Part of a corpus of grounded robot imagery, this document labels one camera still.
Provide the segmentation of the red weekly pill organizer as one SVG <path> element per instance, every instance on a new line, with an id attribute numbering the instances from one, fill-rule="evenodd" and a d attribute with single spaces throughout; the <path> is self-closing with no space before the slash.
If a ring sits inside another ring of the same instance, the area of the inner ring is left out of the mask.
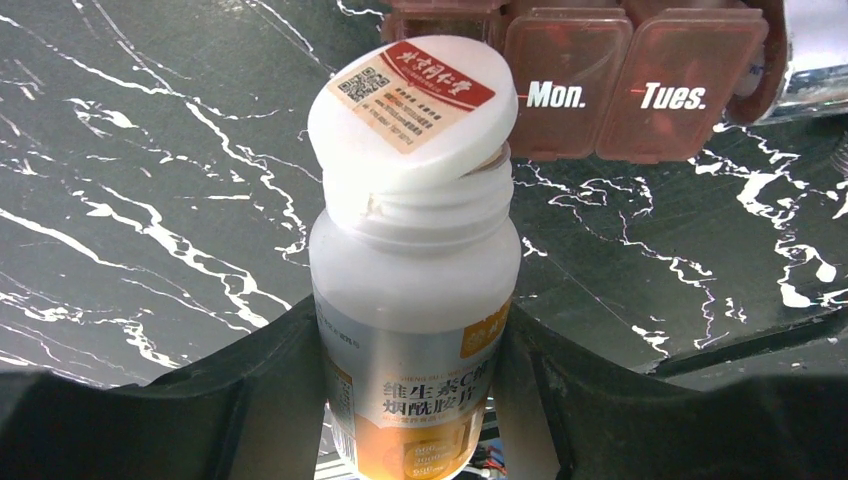
<path id="1" fill-rule="evenodd" d="M 392 1 L 382 36 L 498 50 L 518 95 L 518 157 L 657 163 L 765 111 L 783 13 L 780 1 Z"/>

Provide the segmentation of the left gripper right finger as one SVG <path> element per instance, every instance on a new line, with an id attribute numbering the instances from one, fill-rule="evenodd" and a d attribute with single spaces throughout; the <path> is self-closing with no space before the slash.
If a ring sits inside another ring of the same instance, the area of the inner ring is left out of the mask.
<path id="1" fill-rule="evenodd" d="M 634 372 L 512 307 L 493 397 L 512 479 L 843 479 L 847 380 L 708 391 Z"/>

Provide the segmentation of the white pill bottle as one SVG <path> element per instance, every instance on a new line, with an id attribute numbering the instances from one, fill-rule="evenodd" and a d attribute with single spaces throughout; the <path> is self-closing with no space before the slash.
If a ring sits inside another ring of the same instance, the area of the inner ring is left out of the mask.
<path id="1" fill-rule="evenodd" d="M 340 70 L 307 129 L 309 264 L 335 447 L 359 479 L 452 479 L 479 441 L 520 267 L 504 57 L 455 35 Z"/>

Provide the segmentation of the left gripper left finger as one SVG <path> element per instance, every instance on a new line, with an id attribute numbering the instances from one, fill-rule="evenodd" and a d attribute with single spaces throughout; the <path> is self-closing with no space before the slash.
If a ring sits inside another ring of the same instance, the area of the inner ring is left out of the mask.
<path id="1" fill-rule="evenodd" d="M 310 479 L 326 399 L 314 302 L 148 385 L 1 376 L 5 479 Z"/>

